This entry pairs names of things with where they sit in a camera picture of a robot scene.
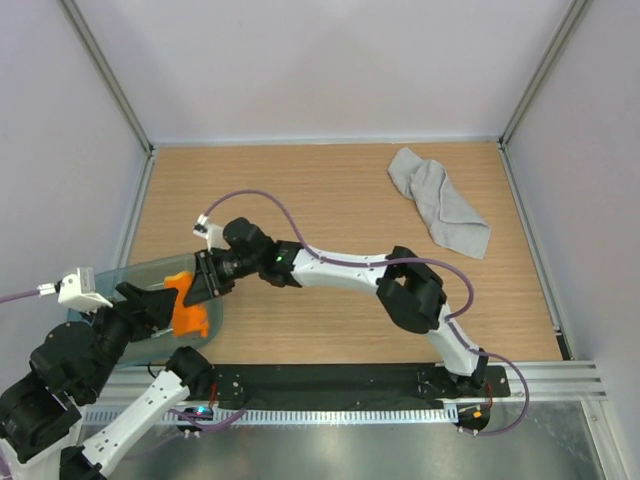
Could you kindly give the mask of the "orange grey patterned towel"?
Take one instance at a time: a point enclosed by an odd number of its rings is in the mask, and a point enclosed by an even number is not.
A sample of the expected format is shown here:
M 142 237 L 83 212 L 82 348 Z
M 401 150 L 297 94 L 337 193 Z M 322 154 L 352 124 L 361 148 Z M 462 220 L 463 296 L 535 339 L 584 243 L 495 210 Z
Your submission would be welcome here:
M 195 335 L 205 338 L 209 334 L 209 318 L 206 308 L 202 304 L 185 306 L 184 300 L 193 281 L 193 274 L 182 271 L 164 279 L 164 288 L 174 288 L 178 295 L 175 300 L 171 326 L 177 338 Z

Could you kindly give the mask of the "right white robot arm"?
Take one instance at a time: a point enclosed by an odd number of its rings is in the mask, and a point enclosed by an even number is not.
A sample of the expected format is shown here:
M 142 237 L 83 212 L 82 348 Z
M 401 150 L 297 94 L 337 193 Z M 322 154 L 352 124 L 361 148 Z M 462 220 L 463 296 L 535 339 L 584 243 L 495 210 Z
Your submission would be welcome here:
M 472 396 L 485 386 L 485 352 L 458 325 L 433 261 L 401 246 L 387 255 L 324 252 L 303 241 L 274 240 L 244 217 L 219 227 L 202 215 L 193 232 L 207 247 L 194 255 L 195 273 L 184 305 L 225 296 L 250 275 L 279 288 L 359 291 L 375 296 L 397 327 L 430 341 L 456 392 Z

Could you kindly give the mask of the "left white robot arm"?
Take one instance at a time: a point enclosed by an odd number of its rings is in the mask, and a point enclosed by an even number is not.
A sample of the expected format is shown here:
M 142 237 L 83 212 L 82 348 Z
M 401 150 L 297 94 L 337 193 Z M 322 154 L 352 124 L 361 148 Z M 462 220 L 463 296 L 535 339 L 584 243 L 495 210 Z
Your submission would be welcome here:
M 84 410 L 93 405 L 126 347 L 169 325 L 179 292 L 144 290 L 128 282 L 108 300 L 71 279 L 37 288 L 91 318 L 49 332 L 29 360 L 30 371 L 1 395 L 1 452 L 14 479 L 105 479 L 128 450 L 172 407 L 204 398 L 212 368 L 180 347 L 150 386 L 115 421 L 80 443 Z

